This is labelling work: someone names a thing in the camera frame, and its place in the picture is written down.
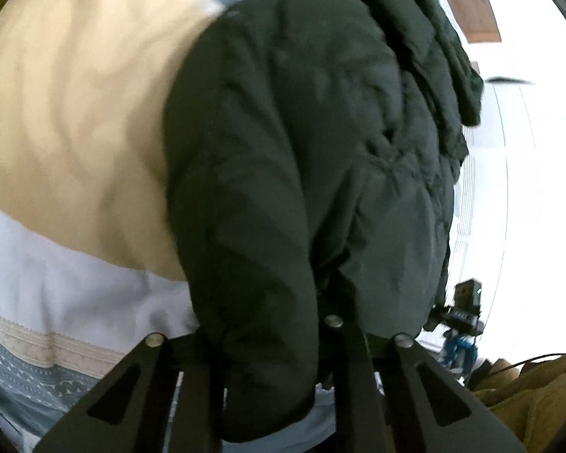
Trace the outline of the blue-gloved right hand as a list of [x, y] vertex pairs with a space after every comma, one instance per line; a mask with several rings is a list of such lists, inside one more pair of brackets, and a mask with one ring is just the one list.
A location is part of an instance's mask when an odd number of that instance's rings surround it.
[[458, 370], [462, 376], [467, 376], [477, 361], [477, 346], [470, 336], [459, 334], [450, 329], [444, 333], [444, 346], [441, 352], [441, 366]]

